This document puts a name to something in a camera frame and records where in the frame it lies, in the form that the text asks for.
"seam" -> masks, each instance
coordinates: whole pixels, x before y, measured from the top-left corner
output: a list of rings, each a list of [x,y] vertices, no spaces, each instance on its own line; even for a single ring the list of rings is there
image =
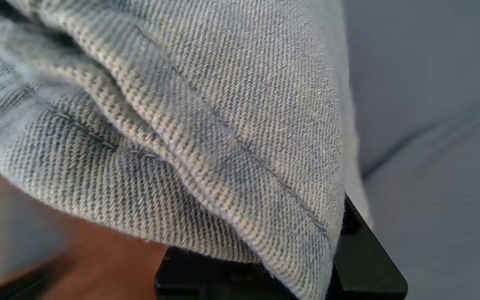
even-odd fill
[[[19,73],[12,67],[10,66],[7,62],[5,62],[2,58],[0,58],[0,64],[9,72],[12,74],[12,76],[15,78],[15,80],[21,84],[21,87],[25,89],[29,94],[31,94],[36,102],[40,105],[43,105],[46,107],[46,109],[51,112],[53,115],[63,118],[64,120],[68,121],[69,124],[72,127],[80,129],[83,133],[86,135],[92,137],[96,142],[99,142],[102,146],[105,148],[109,148],[110,150],[116,152],[116,151],[122,151],[122,152],[129,152],[132,153],[136,156],[144,157],[144,158],[151,158],[157,161],[164,161],[161,157],[159,157],[156,154],[153,153],[147,153],[147,152],[142,152],[138,150],[132,150],[128,148],[120,148],[118,145],[114,145],[110,142],[107,142],[105,139],[97,135],[96,133],[93,133],[90,131],[88,128],[86,128],[85,125],[82,125],[80,122],[76,121],[74,118],[69,116],[68,114],[65,114],[64,112],[60,111],[57,109],[55,106],[50,104],[47,100],[44,100],[43,97],[41,97],[38,92],[33,89],[27,82],[21,79],[19,76]]]
[[[221,126],[225,127],[225,129],[227,129],[228,131],[231,131],[232,132],[232,135],[234,136],[235,138],[235,142],[240,146],[240,149],[242,149],[243,151],[245,151],[249,156],[251,156],[256,162],[257,164],[259,164],[259,166],[261,166],[263,169],[265,169],[268,173],[270,173],[270,175],[272,175],[276,180],[277,182],[279,182],[279,184],[283,187],[283,189],[285,190],[285,192],[287,192],[289,195],[292,196],[292,198],[297,202],[297,204],[299,205],[299,207],[301,207],[305,213],[307,214],[307,216],[310,218],[310,220],[314,223],[314,225],[316,226],[316,228],[322,233],[322,235],[326,238],[326,239],[330,239],[329,236],[328,236],[328,232],[327,232],[327,229],[323,226],[323,224],[314,216],[314,213],[306,206],[305,202],[303,201],[303,199],[301,199],[301,196],[299,196],[299,194],[297,194],[297,192],[295,192],[295,190],[293,190],[293,188],[291,188],[291,186],[289,186],[284,180],[282,180],[275,171],[273,171],[273,169],[271,167],[269,167],[269,165],[267,163],[265,163],[265,161],[261,158],[259,158],[258,156],[256,156],[249,148],[248,146],[240,141],[240,139],[238,138],[238,135],[236,135],[236,131],[234,131],[233,128],[229,127],[229,125],[227,124],[227,122],[223,121],[219,115],[217,114],[217,112],[212,108],[212,106],[206,102],[204,100],[204,97],[201,95],[201,93],[195,89],[192,84],[190,84],[188,78],[186,78],[185,76],[183,76],[183,74],[181,74],[181,72],[179,71],[179,68],[177,68],[175,66],[175,64],[173,63],[172,59],[171,59],[171,56],[166,53],[166,51],[164,51],[164,49],[157,43],[153,40],[153,38],[151,36],[149,36],[146,31],[144,31],[138,23],[134,22],[132,19],[131,19],[131,22],[133,23],[133,25],[135,26],[135,28],[137,29],[137,32],[139,32],[139,34],[141,34],[141,36],[143,36],[143,38],[145,38],[146,40],[148,40],[150,42],[150,44],[152,44],[152,46],[154,46],[155,48],[157,48],[159,51],[160,51],[160,54],[161,56],[163,57],[162,59],[166,60],[166,62],[169,63],[169,65],[171,66],[173,72],[175,72],[175,74],[177,76],[179,76],[179,78],[181,78],[181,80],[183,80],[183,82],[185,82],[185,84],[188,85],[190,91],[192,91],[193,93],[195,93],[195,95],[197,97],[199,97],[201,100],[202,100],[202,104],[204,105],[204,108],[207,108],[208,110],[210,110],[210,112],[212,113],[212,115],[217,119],[217,122],[218,124],[220,124]]]
[[[259,158],[258,156],[256,156],[249,148],[248,146],[240,141],[240,139],[238,138],[238,135],[236,135],[236,132],[234,131],[233,128],[229,127],[229,125],[227,125],[227,123],[225,121],[223,121],[219,115],[217,114],[217,112],[212,108],[212,106],[206,102],[204,100],[204,97],[202,97],[201,93],[195,89],[192,84],[190,84],[189,80],[183,76],[183,74],[181,74],[181,72],[179,71],[179,69],[175,66],[175,64],[173,63],[170,55],[168,53],[166,53],[164,51],[164,49],[158,45],[158,43],[156,43],[139,25],[138,23],[134,22],[133,21],[133,18],[131,17],[130,18],[130,21],[131,23],[133,23],[135,29],[137,29],[137,32],[139,32],[139,34],[141,34],[141,36],[143,36],[143,38],[145,38],[146,40],[148,40],[148,42],[150,42],[150,44],[152,44],[152,46],[154,46],[156,49],[158,49],[160,51],[160,54],[161,56],[163,57],[163,59],[166,60],[166,62],[168,62],[168,64],[171,66],[173,72],[175,72],[175,74],[177,74],[177,76],[179,76],[179,78],[181,80],[183,80],[183,82],[185,82],[185,84],[188,85],[190,91],[192,91],[193,93],[195,93],[195,95],[197,95],[201,100],[202,100],[202,104],[204,105],[204,108],[210,110],[210,112],[212,113],[212,115],[217,119],[217,123],[221,126],[223,126],[225,129],[227,129],[228,131],[230,131],[234,138],[235,138],[235,142],[238,144],[238,146],[240,147],[241,150],[243,150],[244,152],[246,152],[249,156],[251,156],[255,162],[257,162],[257,164],[262,167],[264,170],[266,170],[272,177],[274,177],[277,182],[279,182],[279,184],[282,186],[282,188],[285,190],[285,192],[287,192],[289,195],[292,196],[292,198],[295,200],[295,202],[299,205],[299,207],[301,207],[301,209],[303,209],[303,211],[306,213],[307,217],[313,222],[314,226],[320,231],[320,233],[322,233],[322,236],[324,236],[326,239],[330,239],[329,236],[328,236],[328,232],[327,232],[327,229],[323,226],[323,224],[314,216],[314,213],[306,206],[305,202],[303,201],[303,199],[301,199],[301,196],[299,196],[297,194],[297,192],[295,192],[295,190],[293,190],[293,188],[291,188],[291,186],[289,186],[284,180],[282,180],[280,178],[280,176],[277,175],[277,173],[275,171],[273,171],[273,169],[271,167],[269,167],[269,165],[267,165],[267,163],[265,163],[265,161],[261,158]],[[28,93],[31,93],[31,95],[33,95],[35,97],[35,99],[37,99],[37,102],[41,105],[45,105],[47,107],[47,109],[49,111],[51,111],[53,114],[55,114],[56,116],[59,116],[60,118],[64,118],[65,120],[69,121],[70,124],[75,127],[75,128],[79,128],[81,129],[85,134],[89,135],[90,137],[92,137],[93,139],[95,139],[96,141],[98,141],[99,143],[101,143],[102,145],[106,146],[107,148],[110,148],[111,150],[113,151],[117,151],[117,150],[121,150],[121,151],[124,151],[124,152],[130,152],[130,153],[133,153],[137,156],[142,156],[142,157],[148,157],[148,158],[153,158],[153,159],[156,159],[158,161],[163,161],[162,158],[160,158],[158,155],[156,154],[150,154],[150,153],[146,153],[146,152],[141,152],[141,151],[138,151],[138,150],[130,150],[130,149],[125,149],[125,148],[119,148],[119,146],[116,146],[116,145],[113,145],[107,141],[105,141],[103,138],[101,138],[99,135],[89,131],[84,125],[80,124],[78,121],[75,121],[72,117],[68,116],[67,114],[65,114],[64,112],[61,112],[59,110],[57,110],[57,108],[55,106],[53,106],[52,104],[50,104],[48,101],[38,101],[38,100],[42,100],[42,97],[40,95],[38,95],[37,91],[35,91],[28,83],[24,82],[23,80],[21,80],[21,77],[19,76],[19,74],[17,73],[17,71],[11,67],[7,62],[5,62],[3,59],[0,58],[0,64],[7,70],[9,71],[14,77],[15,79],[21,83],[22,87],[28,92]]]

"fabric fold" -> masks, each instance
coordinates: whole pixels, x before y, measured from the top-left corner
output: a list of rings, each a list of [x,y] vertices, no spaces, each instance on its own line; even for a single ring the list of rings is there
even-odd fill
[[[62,211],[261,261],[298,298],[324,298],[355,139],[339,1],[10,4],[3,175]]]

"folded fabric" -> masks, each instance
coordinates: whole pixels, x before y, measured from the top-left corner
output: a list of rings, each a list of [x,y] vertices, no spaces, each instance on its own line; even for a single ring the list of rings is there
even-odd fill
[[[0,0],[0,172],[321,300],[368,217],[348,81],[338,0]]]

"skin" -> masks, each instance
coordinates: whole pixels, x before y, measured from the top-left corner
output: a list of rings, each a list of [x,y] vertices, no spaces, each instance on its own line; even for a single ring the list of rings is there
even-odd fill
[[[17,195],[0,177],[0,196]],[[68,232],[62,253],[0,280],[0,287],[35,268],[61,266],[61,277],[45,293],[44,300],[156,300],[154,277],[167,247],[128,237],[106,227],[65,215],[31,199],[38,208]]]
[[[156,300],[154,278],[167,247],[63,216],[74,241],[65,271],[43,300]]]

